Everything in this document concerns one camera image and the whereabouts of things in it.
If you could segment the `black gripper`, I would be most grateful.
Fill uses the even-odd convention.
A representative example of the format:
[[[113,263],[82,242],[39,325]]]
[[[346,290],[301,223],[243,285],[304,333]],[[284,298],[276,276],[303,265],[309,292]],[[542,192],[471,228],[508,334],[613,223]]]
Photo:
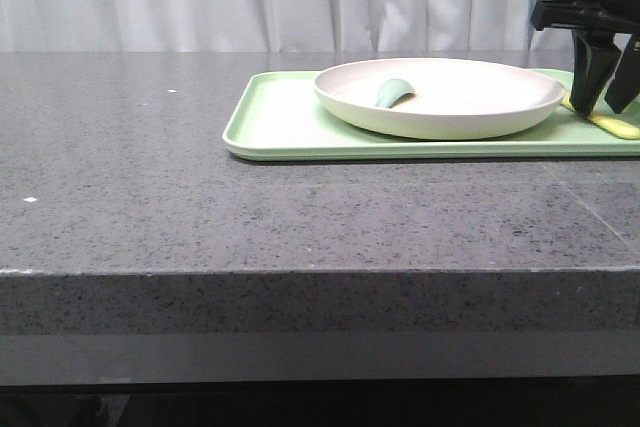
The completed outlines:
[[[639,95],[639,0],[539,0],[530,22],[536,31],[562,29],[572,34],[574,72],[570,103],[590,115],[620,58],[614,39],[632,35],[605,94],[622,113]]]

